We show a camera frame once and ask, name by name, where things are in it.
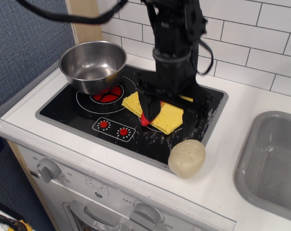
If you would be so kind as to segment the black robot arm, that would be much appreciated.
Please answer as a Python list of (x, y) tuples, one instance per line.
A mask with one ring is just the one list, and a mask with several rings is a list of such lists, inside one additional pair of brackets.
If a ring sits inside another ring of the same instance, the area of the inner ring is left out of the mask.
[(161, 102), (182, 108), (183, 139), (189, 139), (210, 110), (212, 97), (196, 81), (198, 47), (206, 23), (197, 0), (146, 0), (155, 37), (156, 70), (141, 71), (137, 91), (145, 118), (154, 120)]

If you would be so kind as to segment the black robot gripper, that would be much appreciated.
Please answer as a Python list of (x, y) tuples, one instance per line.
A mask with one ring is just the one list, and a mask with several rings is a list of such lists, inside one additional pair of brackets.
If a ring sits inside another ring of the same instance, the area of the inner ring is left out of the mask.
[[(184, 109), (183, 140), (194, 137), (208, 122), (212, 96), (196, 82), (198, 57), (183, 62), (157, 61), (156, 71), (136, 72), (139, 102), (147, 120), (154, 120), (161, 111), (161, 101)], [(192, 98), (194, 106), (182, 103), (180, 96)]]

